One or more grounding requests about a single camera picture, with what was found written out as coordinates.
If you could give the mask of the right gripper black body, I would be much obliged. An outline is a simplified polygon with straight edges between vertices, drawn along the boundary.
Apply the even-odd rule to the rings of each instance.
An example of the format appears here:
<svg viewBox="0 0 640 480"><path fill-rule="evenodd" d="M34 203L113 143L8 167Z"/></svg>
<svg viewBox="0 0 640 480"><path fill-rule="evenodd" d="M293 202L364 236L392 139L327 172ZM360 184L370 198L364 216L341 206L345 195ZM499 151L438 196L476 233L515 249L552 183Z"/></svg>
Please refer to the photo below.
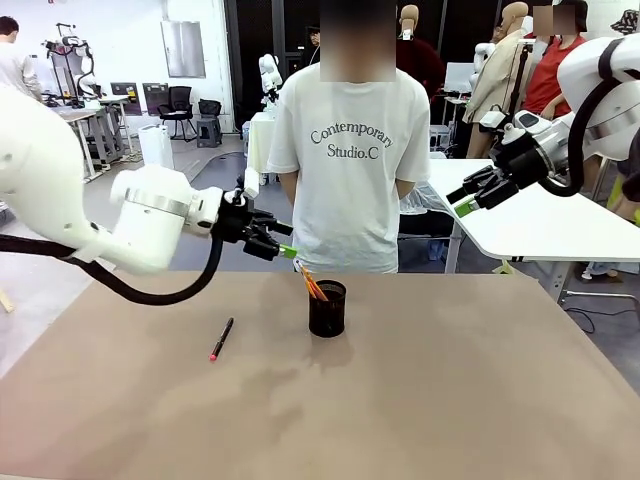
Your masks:
<svg viewBox="0 0 640 480"><path fill-rule="evenodd" d="M498 183L513 185L517 190L543 180L550 172L548 161L536 141L496 143L493 163Z"/></svg>

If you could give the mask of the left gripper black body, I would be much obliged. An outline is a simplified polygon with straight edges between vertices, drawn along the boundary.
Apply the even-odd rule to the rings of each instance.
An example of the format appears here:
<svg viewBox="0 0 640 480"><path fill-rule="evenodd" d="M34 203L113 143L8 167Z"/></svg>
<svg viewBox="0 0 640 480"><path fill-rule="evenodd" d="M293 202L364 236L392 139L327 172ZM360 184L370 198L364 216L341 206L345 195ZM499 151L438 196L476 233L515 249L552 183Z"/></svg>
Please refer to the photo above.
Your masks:
<svg viewBox="0 0 640 480"><path fill-rule="evenodd" d="M218 210L218 238L231 244L255 243L257 234L252 226L254 217L252 199L240 192L225 192Z"/></svg>

